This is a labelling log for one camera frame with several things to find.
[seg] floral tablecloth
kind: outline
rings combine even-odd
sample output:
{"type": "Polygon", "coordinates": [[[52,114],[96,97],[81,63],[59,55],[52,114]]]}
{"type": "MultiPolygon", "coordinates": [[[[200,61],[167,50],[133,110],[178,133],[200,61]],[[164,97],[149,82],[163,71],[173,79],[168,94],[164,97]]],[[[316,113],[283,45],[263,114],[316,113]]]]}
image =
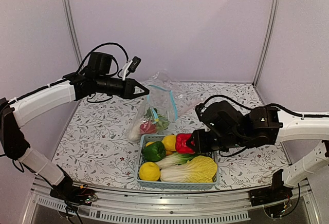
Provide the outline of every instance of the floral tablecloth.
{"type": "MultiPolygon", "coordinates": [[[[249,107],[261,105],[254,87],[249,84],[184,84],[190,88],[189,95],[193,98],[223,94],[249,107]]],[[[97,98],[101,100],[106,96],[98,95],[97,98]]],[[[53,162],[74,181],[132,190],[145,189],[134,180],[139,144],[126,139],[126,131],[141,102],[142,98],[123,100],[116,97],[98,104],[83,100],[67,127],[53,162]]],[[[235,108],[246,113],[240,107],[235,108]]],[[[191,110],[172,124],[167,133],[190,133],[202,127],[203,124],[191,110]]],[[[230,158],[218,158],[220,182],[212,190],[269,184],[270,175],[288,163],[280,144],[249,149],[230,158]]]]}

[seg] yellow cabbage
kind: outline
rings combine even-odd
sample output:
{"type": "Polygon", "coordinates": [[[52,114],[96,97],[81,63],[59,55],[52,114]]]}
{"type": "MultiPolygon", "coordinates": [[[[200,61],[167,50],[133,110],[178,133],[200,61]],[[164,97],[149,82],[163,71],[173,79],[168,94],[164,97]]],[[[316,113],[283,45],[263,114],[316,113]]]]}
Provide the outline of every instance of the yellow cabbage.
{"type": "Polygon", "coordinates": [[[164,182],[211,183],[217,172],[217,164],[207,156],[197,156],[183,165],[162,169],[160,179],[164,182]]]}

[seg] plastic bag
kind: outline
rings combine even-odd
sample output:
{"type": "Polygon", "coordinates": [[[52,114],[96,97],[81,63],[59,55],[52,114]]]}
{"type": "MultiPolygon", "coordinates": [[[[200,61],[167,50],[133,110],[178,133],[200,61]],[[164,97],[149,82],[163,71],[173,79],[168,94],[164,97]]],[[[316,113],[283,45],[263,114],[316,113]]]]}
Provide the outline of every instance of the plastic bag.
{"type": "Polygon", "coordinates": [[[139,140],[143,134],[157,134],[167,129],[170,123],[197,105],[200,98],[189,98],[189,91],[166,72],[158,72],[145,86],[150,90],[128,129],[127,138],[139,140]]]}

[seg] red vegetable in bag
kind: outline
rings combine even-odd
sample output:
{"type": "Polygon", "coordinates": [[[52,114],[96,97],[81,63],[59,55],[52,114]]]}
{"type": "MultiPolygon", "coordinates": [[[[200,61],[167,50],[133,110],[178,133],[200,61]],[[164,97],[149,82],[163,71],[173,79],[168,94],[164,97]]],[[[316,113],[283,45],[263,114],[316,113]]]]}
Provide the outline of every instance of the red vegetable in bag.
{"type": "Polygon", "coordinates": [[[158,130],[155,124],[152,124],[151,122],[146,122],[140,125],[139,132],[141,134],[154,134],[157,133],[158,130]]]}
{"type": "Polygon", "coordinates": [[[176,136],[176,151],[180,154],[194,154],[194,150],[186,145],[186,141],[191,138],[191,133],[180,133],[176,136]]]}

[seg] white wall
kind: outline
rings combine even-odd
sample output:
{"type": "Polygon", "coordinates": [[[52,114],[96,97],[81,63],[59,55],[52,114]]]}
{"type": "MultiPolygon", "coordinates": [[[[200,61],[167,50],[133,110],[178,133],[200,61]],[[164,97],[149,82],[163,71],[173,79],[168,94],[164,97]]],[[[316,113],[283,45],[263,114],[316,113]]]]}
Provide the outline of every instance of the white wall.
{"type": "MultiPolygon", "coordinates": [[[[62,0],[0,0],[0,11],[1,98],[18,97],[76,70],[62,0]]],[[[74,106],[58,107],[23,127],[31,146],[51,158],[74,106]]],[[[0,223],[17,224],[33,177],[2,157],[0,179],[0,223]]]]}
{"type": "MultiPolygon", "coordinates": [[[[83,55],[107,41],[142,58],[146,79],[252,82],[271,0],[70,0],[83,55]]],[[[119,49],[102,49],[123,64],[119,49]]]]}
{"type": "MultiPolygon", "coordinates": [[[[329,0],[280,0],[258,90],[266,103],[292,110],[329,110],[329,0]]],[[[288,142],[293,160],[317,141],[288,142]]],[[[329,223],[329,168],[309,177],[322,223],[329,223]]]]}

